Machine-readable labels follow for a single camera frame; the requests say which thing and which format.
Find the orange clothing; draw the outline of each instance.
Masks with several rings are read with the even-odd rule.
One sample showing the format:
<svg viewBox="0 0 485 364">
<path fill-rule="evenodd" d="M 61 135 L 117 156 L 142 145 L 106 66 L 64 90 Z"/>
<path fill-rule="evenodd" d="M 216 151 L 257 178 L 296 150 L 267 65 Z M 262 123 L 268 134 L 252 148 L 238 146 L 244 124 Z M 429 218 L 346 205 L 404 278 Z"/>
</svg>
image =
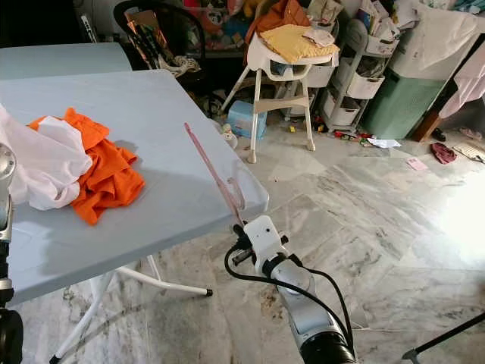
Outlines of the orange clothing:
<svg viewBox="0 0 485 364">
<path fill-rule="evenodd" d="M 245 42 L 251 42 L 254 32 L 259 34 L 286 24 L 310 27 L 310 21 L 298 0 L 279 0 L 266 14 L 254 19 L 246 33 Z"/>
<path fill-rule="evenodd" d="M 29 127 L 37 130 L 42 120 L 35 120 Z M 78 180 L 80 193 L 71 205 L 84 221 L 94 225 L 107 208 L 132 203 L 145 181 L 130 167 L 136 155 L 105 139 L 107 127 L 77 114 L 73 108 L 66 111 L 63 120 L 81 132 L 86 154 L 92 159 L 92 167 Z"/>
</svg>

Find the white bin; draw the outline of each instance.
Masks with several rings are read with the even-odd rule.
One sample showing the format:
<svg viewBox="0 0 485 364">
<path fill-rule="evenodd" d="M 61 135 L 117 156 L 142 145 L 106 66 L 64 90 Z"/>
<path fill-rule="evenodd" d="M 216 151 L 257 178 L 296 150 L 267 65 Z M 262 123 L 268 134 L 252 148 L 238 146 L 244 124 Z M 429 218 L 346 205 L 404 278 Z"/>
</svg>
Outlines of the white bin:
<svg viewBox="0 0 485 364">
<path fill-rule="evenodd" d="M 330 118 L 333 108 L 335 107 L 336 97 L 332 95 L 332 92 L 329 91 L 329 89 L 325 90 L 325 96 L 324 113 L 327 118 Z M 344 97 L 333 123 L 335 125 L 348 126 L 354 121 L 359 110 L 360 108 L 358 107 L 357 102 L 350 97 Z"/>
<path fill-rule="evenodd" d="M 311 66 L 306 79 L 308 81 L 308 87 L 325 87 L 328 85 L 328 81 L 332 76 L 335 67 L 331 67 L 331 62 L 327 64 L 315 64 Z"/>
<path fill-rule="evenodd" d="M 375 36 L 368 36 L 367 46 L 365 51 L 374 53 L 375 55 L 391 55 L 396 49 L 399 40 L 394 39 L 392 42 L 376 38 Z"/>
<path fill-rule="evenodd" d="M 342 58 L 340 65 L 336 71 L 336 78 L 340 84 L 343 84 L 349 74 L 351 68 L 351 58 Z M 347 89 L 347 95 L 354 99 L 372 99 L 379 90 L 380 85 L 384 81 L 384 76 L 381 77 L 362 77 L 354 72 L 352 81 Z"/>
</svg>

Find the black chair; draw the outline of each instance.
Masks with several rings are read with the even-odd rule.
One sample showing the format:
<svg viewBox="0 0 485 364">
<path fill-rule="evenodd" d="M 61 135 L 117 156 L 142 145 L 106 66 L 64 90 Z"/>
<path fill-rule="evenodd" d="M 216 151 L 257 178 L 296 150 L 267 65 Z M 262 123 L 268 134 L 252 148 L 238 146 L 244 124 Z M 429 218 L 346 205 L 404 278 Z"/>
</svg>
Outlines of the black chair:
<svg viewBox="0 0 485 364">
<path fill-rule="evenodd" d="M 169 5 L 159 0 L 129 0 L 121 2 L 114 7 L 114 19 L 126 34 L 133 36 L 133 31 L 128 27 L 128 20 L 125 13 L 133 8 L 140 11 L 151 10 L 155 12 L 158 25 L 167 40 L 168 48 L 174 55 L 188 55 L 195 58 L 201 70 L 197 72 L 186 72 L 177 80 L 187 91 L 209 95 L 212 91 L 211 82 L 205 69 L 205 37 L 204 30 L 197 18 L 188 11 Z M 189 47 L 189 29 L 195 29 L 199 38 L 199 47 Z"/>
</svg>

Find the marble floor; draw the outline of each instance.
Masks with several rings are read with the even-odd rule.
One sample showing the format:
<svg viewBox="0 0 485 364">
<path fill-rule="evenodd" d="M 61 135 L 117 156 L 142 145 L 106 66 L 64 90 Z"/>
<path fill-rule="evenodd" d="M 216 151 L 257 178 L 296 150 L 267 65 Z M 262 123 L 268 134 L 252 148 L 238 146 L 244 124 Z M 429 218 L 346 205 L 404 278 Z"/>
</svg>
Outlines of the marble floor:
<svg viewBox="0 0 485 364">
<path fill-rule="evenodd" d="M 449 146 L 463 136 L 449 133 Z M 428 143 L 396 149 L 316 135 L 276 123 L 258 146 L 252 172 L 268 190 L 268 214 L 288 249 L 330 273 L 355 323 L 359 362 L 394 364 L 401 355 L 485 310 L 485 165 L 459 155 L 441 165 Z M 240 140 L 240 155 L 247 151 Z M 417 156 L 429 169 L 414 171 Z M 168 281 L 209 285 L 211 298 L 160 291 L 116 277 L 65 363 L 299 363 L 273 287 L 224 270 L 229 231 L 165 250 Z M 141 261 L 139 269 L 149 271 Z M 249 263 L 240 266 L 252 271 Z M 339 312 L 329 286 L 318 294 Z M 25 326 L 24 362 L 46 363 L 92 299 L 87 282 L 16 307 Z M 485 324 L 422 353 L 422 364 L 485 362 Z"/>
</svg>

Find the black cable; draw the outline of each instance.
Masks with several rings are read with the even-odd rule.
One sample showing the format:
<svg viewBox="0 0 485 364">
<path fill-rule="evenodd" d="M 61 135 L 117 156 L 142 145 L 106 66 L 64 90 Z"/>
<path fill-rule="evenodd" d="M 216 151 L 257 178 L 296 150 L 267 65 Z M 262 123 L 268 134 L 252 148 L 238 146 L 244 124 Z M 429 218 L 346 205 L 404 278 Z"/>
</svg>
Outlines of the black cable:
<svg viewBox="0 0 485 364">
<path fill-rule="evenodd" d="M 298 293 L 302 294 L 303 296 L 309 298 L 310 300 L 314 301 L 315 303 L 317 303 L 318 305 L 320 305 L 321 307 L 323 307 L 324 309 L 326 309 L 335 318 L 335 321 L 339 325 L 340 330 L 342 331 L 343 336 L 346 339 L 347 343 L 350 342 L 350 340 L 349 340 L 349 334 L 347 333 L 346 328 L 344 327 L 343 323 L 340 321 L 340 319 L 338 318 L 338 316 L 335 314 L 335 312 L 332 311 L 332 309 L 329 306 L 327 306 L 325 303 L 323 303 L 322 301 L 320 301 L 317 297 L 315 297 L 314 295 L 308 293 L 306 290 L 303 290 L 300 287 L 294 286 L 293 284 L 289 284 L 289 283 L 286 283 L 286 282 L 283 282 L 283 281 L 279 281 L 277 279 L 258 277 L 256 275 L 241 275 L 240 273 L 237 273 L 237 272 L 233 271 L 230 268 L 230 266 L 229 266 L 229 257 L 230 257 L 230 255 L 233 252 L 235 252 L 238 249 L 239 248 L 237 248 L 236 246 L 232 246 L 227 251 L 227 253 L 226 253 L 225 257 L 224 257 L 224 267 L 226 268 L 227 273 L 229 273 L 230 275 L 232 275 L 235 278 L 243 279 L 244 281 L 255 281 L 255 282 L 275 284 L 277 286 L 285 287 L 285 288 L 288 288 L 290 290 L 294 290 L 295 292 L 298 292 Z M 349 347 L 350 347 L 350 350 L 352 351 L 352 354 L 353 354 L 354 353 L 353 346 L 349 346 Z"/>
<path fill-rule="evenodd" d="M 352 348 L 352 353 L 353 353 L 354 335 L 352 333 L 352 326 L 350 325 L 349 312 L 347 311 L 347 306 L 346 306 L 346 303 L 343 299 L 342 292 L 340 292 L 339 286 L 337 285 L 335 280 L 328 273 L 325 273 L 324 271 L 317 271 L 316 269 L 309 269 L 309 268 L 306 268 L 306 267 L 303 267 L 303 268 L 305 268 L 307 271 L 309 271 L 310 273 L 312 273 L 314 275 L 321 275 L 321 276 L 325 277 L 333 285 L 333 288 L 335 288 L 336 294 L 337 294 L 337 296 L 339 297 L 339 300 L 340 300 L 340 305 L 342 306 L 343 317 L 346 320 L 347 332 L 349 333 L 348 342 L 349 342 L 349 346 Z"/>
</svg>

